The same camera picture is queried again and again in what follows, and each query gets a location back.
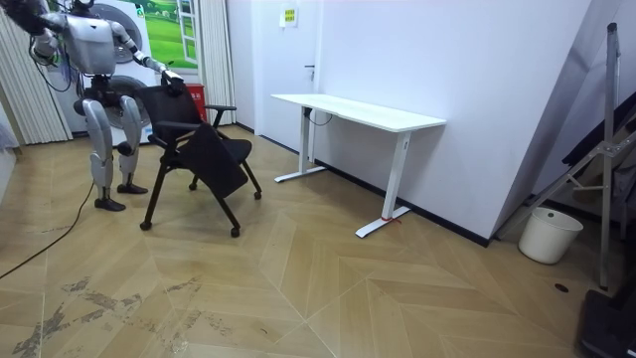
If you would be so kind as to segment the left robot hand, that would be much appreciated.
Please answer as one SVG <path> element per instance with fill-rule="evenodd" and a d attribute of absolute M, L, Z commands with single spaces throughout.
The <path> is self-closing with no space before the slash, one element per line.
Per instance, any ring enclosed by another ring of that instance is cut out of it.
<path fill-rule="evenodd" d="M 184 80 L 170 70 L 161 72 L 161 88 L 169 96 L 179 96 L 187 89 Z"/>

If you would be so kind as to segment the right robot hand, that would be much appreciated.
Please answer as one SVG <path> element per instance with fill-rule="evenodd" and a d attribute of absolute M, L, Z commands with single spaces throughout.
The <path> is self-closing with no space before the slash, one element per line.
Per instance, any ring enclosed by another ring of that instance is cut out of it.
<path fill-rule="evenodd" d="M 5 14 L 22 30 L 32 36 L 45 33 L 45 25 L 40 18 L 41 6 L 33 0 L 1 0 Z"/>

